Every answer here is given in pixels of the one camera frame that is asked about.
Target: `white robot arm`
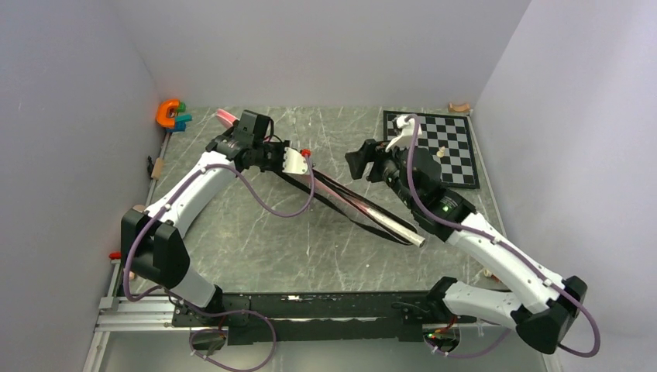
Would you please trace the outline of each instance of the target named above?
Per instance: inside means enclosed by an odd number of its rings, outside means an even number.
[[[360,179],[366,165],[373,163],[369,182],[384,181],[420,227],[467,252],[510,289],[475,288],[444,277],[428,294],[433,310],[515,329],[536,350],[554,353],[579,314],[586,284],[578,277],[564,279],[534,261],[496,231],[474,205],[442,186],[440,164],[426,149],[414,145],[420,129],[413,116],[403,115],[395,123],[399,136],[390,142],[367,139],[359,150],[346,154],[352,178]]]

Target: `orange c-shaped clamp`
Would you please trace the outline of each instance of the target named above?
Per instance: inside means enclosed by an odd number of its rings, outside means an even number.
[[[155,116],[157,123],[167,129],[175,128],[176,115],[179,111],[184,111],[184,106],[182,110],[179,110],[180,108],[181,101],[179,99],[170,99],[162,102],[162,105],[157,109],[157,115]]]

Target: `pink object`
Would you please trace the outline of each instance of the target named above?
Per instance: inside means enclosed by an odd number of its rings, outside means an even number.
[[[219,122],[227,129],[231,128],[232,124],[237,120],[233,114],[222,109],[217,110],[215,116]]]

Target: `floor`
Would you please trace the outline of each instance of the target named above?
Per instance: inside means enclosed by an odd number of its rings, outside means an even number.
[[[205,145],[224,128],[217,108],[194,108],[184,133],[167,148],[163,175],[154,200],[166,194],[196,163]],[[239,118],[244,108],[224,108]],[[403,107],[252,107],[275,121],[276,134],[292,146],[312,150],[316,169],[412,221],[411,214],[383,183],[353,181],[344,154],[365,139],[383,136],[384,109],[441,113]],[[499,216],[476,151],[480,189],[458,192],[496,228]],[[274,174],[247,170],[258,194],[275,209],[291,212],[306,194]],[[429,289],[440,277],[456,277],[479,287],[496,288],[483,268],[465,253],[429,236],[422,247],[395,244],[354,226],[348,219],[313,202],[306,213],[281,219],[265,212],[239,181],[217,195],[185,237],[197,271],[224,291],[392,291]],[[148,284],[138,279],[137,291]]]

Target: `small wooden block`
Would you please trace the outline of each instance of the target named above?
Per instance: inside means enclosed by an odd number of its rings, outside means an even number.
[[[454,105],[453,103],[449,103],[447,106],[447,111],[449,112],[459,112],[459,113],[467,113],[470,112],[470,103],[464,103],[462,105]]]
[[[161,157],[155,159],[155,165],[153,165],[153,172],[150,173],[150,177],[154,180],[159,180],[160,175],[162,174],[163,166],[164,166],[164,160]]]

